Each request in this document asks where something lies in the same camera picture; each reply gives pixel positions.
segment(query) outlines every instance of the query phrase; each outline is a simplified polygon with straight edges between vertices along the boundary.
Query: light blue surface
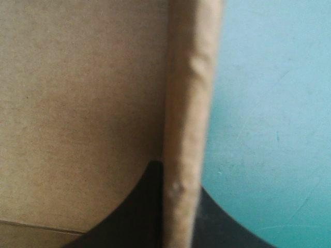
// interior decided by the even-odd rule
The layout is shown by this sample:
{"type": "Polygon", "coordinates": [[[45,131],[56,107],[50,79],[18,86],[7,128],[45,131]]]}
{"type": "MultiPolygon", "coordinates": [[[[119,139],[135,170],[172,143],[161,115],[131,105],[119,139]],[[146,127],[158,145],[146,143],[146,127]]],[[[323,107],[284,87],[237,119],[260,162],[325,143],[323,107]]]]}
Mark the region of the light blue surface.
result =
{"type": "Polygon", "coordinates": [[[227,0],[203,185],[280,248],[331,247],[331,0],[227,0]]]}

